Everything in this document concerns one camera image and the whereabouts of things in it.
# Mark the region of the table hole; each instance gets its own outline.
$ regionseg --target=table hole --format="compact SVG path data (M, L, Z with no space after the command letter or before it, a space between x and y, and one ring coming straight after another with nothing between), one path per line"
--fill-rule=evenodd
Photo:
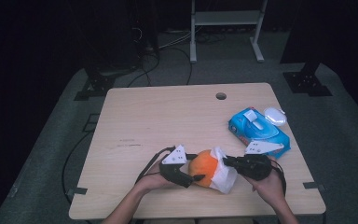
M223 92L218 92L218 93L216 94L216 98L217 98L218 100L226 100L227 96L226 96L226 94L223 93Z

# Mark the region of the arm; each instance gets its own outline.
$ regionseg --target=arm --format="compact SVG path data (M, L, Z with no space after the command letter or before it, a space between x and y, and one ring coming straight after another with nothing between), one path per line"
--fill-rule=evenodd
M289 207L283 195L282 181L275 170L271 174L260 181L255 181L249 177L244 176L253 186L260 197L274 209L278 219L283 224L297 224L298 220Z
M160 189L174 185L160 175L158 168L159 161L156 162L147 174L127 193L116 209L103 220L103 224L127 224L132 219L133 214L139 206L143 197L153 189Z

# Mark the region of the hand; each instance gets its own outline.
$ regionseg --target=hand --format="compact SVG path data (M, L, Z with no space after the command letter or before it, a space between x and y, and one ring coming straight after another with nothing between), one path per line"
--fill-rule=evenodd
M272 166L276 167L275 159L270 159L272 160ZM256 190L260 197L273 208L285 202L282 181L278 172L274 169L272 169L271 174L267 178L260 181L255 181L247 176L243 177L253 186L253 191Z
M159 164L161 160L156 161L152 167L150 167L149 171L142 177L136 185L139 185L143 189L150 191L153 189L160 189L163 187L174 186L175 184L171 181L166 180L159 173Z

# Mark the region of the white object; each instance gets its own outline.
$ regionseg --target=white object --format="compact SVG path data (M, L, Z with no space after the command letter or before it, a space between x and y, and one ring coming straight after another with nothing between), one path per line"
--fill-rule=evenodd
M276 144L262 141L252 141L246 148L246 154L263 154L284 148L283 144Z
M252 122L256 128L263 130L263 126L257 122L257 114L253 110L248 110L243 114L250 122Z
M217 167L209 187L228 194L231 191L232 186L234 186L238 173L233 167L224 164L223 158L226 157L226 154L220 147L212 149L211 156L217 159Z
M275 126L282 126L286 123L287 117L284 112L275 107L269 107L264 110L266 119Z
M257 40L260 36L261 25L264 20L268 0L263 0L259 10L247 11L196 11L195 1L191 3L191 38L190 61L197 62L196 50L196 26L197 25L243 25L255 24L255 36L250 37L250 42L259 63L264 62L264 57L258 47Z
M173 152L170 153L163 161L163 164L186 164L186 152L182 145L179 145Z

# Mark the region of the white shelf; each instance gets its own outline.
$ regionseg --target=white shelf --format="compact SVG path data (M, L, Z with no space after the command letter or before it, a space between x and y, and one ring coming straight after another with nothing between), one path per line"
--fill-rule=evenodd
M196 12L195 25L257 24L259 16L259 10Z

